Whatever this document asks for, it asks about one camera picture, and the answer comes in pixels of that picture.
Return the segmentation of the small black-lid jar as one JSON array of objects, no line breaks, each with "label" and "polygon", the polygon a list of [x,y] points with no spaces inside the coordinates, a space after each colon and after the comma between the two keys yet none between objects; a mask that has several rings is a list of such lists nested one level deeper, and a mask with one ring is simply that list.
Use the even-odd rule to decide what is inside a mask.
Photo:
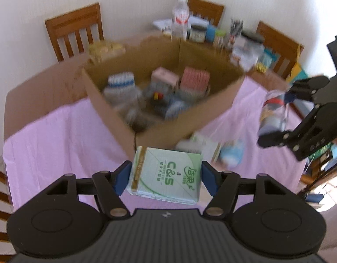
[{"label": "small black-lid jar", "polygon": [[204,43],[207,28],[198,24],[192,24],[189,32],[189,40],[196,43]]}]

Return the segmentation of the blue round toy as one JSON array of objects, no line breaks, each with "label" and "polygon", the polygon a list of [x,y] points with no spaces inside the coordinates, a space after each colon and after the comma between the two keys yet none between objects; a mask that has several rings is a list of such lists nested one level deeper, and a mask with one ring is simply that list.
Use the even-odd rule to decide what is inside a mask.
[{"label": "blue round toy", "polygon": [[244,156],[244,142],[240,139],[227,141],[223,144],[219,159],[228,168],[236,167]]}]

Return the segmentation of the wooden chair right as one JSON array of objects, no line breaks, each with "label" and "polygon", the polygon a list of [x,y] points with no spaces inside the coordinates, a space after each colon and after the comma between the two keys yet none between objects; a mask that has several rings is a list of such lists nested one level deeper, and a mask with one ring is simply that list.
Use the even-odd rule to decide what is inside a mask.
[{"label": "wooden chair right", "polygon": [[206,0],[188,0],[190,15],[209,21],[213,26],[218,26],[225,6]]}]

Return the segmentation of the cardboard box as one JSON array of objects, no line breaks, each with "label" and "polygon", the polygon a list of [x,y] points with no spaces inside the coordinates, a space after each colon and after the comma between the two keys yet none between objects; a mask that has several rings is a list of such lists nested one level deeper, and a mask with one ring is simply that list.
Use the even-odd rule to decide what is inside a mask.
[{"label": "cardboard box", "polygon": [[[155,81],[167,69],[180,77],[195,69],[204,92],[178,81]],[[244,73],[221,53],[196,43],[151,37],[123,55],[82,70],[88,97],[128,158],[138,146],[169,149],[229,109]]]}]

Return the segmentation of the large black-lid plastic jar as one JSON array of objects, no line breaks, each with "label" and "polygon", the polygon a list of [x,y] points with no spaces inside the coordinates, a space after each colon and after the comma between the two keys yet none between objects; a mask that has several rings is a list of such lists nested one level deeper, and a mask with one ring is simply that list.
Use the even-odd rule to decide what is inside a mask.
[{"label": "large black-lid plastic jar", "polygon": [[242,30],[235,39],[230,61],[243,71],[248,72],[256,65],[263,52],[264,37],[250,30]]}]

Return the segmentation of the pink cosmetic box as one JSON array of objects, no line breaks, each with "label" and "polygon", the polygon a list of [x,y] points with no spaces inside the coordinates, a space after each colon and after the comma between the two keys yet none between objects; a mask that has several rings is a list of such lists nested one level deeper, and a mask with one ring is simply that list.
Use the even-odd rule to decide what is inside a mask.
[{"label": "pink cosmetic box", "polygon": [[172,87],[175,87],[179,81],[179,76],[170,70],[167,70],[163,67],[159,67],[153,70],[151,74],[151,81],[161,82]]}]

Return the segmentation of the blue small container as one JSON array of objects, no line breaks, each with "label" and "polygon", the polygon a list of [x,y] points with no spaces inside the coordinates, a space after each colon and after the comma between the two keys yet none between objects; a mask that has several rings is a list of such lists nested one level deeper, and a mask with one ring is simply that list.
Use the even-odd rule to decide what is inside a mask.
[{"label": "blue small container", "polygon": [[205,35],[205,41],[212,43],[215,38],[215,32],[217,30],[216,26],[213,26],[212,24],[209,24],[206,29],[206,35]]}]

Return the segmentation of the wooden chair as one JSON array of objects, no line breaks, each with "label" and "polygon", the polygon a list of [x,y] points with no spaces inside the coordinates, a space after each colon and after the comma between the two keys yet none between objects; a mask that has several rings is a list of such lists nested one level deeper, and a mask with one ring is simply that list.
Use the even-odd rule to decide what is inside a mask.
[{"label": "wooden chair", "polygon": [[190,15],[209,21],[213,26],[218,26],[225,6],[206,0],[188,0]]},{"label": "wooden chair", "polygon": [[85,52],[81,38],[81,30],[86,31],[88,43],[92,44],[94,40],[91,27],[97,26],[99,40],[104,40],[99,2],[47,19],[45,20],[45,26],[58,62],[64,61],[64,56],[58,42],[61,39],[65,44],[68,57],[72,58],[74,56],[68,37],[70,34],[75,35],[79,53]]}]

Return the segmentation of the pink table cloth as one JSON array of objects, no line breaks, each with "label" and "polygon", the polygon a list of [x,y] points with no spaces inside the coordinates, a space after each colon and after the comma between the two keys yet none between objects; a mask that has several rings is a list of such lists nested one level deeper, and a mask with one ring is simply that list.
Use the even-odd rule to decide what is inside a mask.
[{"label": "pink table cloth", "polygon": [[[266,173],[296,191],[305,162],[285,147],[260,148],[257,132],[266,91],[250,78],[241,85],[232,107],[201,130],[217,142],[241,140],[244,155],[234,171],[242,178]],[[4,143],[2,155],[14,209],[64,174],[88,178],[112,171],[126,155],[87,99],[63,106],[26,126]]]}]

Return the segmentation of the green tissue pack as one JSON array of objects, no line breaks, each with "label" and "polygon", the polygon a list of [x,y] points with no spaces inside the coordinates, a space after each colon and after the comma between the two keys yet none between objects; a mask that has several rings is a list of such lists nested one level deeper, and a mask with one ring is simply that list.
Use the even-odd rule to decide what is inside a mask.
[{"label": "green tissue pack", "polygon": [[195,205],[202,162],[200,154],[139,146],[126,189],[139,197]]}]

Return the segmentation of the grey toy elephant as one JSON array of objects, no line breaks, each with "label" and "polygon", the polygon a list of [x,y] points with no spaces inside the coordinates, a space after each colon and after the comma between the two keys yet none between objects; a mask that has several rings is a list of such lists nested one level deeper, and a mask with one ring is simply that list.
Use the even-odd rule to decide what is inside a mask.
[{"label": "grey toy elephant", "polygon": [[144,90],[143,96],[147,99],[153,110],[164,117],[166,106],[165,97],[174,95],[173,87],[161,82],[151,82]]}]

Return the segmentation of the clear capsule jar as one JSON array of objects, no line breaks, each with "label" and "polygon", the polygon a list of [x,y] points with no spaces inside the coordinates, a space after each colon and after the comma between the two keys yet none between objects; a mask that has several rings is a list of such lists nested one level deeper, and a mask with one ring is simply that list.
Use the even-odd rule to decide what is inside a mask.
[{"label": "clear capsule jar", "polygon": [[280,90],[269,91],[261,109],[258,136],[272,132],[283,132],[286,128],[287,117],[288,107],[285,92]]}]

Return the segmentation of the white medical swab container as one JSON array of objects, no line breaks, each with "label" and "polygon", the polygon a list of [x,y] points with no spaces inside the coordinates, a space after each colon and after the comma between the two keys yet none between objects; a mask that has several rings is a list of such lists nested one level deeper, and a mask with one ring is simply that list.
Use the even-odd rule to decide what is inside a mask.
[{"label": "white medical swab container", "polygon": [[186,153],[200,154],[203,161],[216,162],[221,148],[222,145],[219,142],[195,132],[190,139],[179,141],[174,149]]}]

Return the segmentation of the clear plastic water bottle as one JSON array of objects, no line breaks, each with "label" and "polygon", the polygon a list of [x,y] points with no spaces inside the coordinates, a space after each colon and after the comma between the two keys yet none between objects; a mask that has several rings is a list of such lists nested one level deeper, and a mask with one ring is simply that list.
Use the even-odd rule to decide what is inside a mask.
[{"label": "clear plastic water bottle", "polygon": [[177,0],[173,7],[173,18],[171,25],[172,37],[186,40],[188,34],[189,7],[187,0]]}]

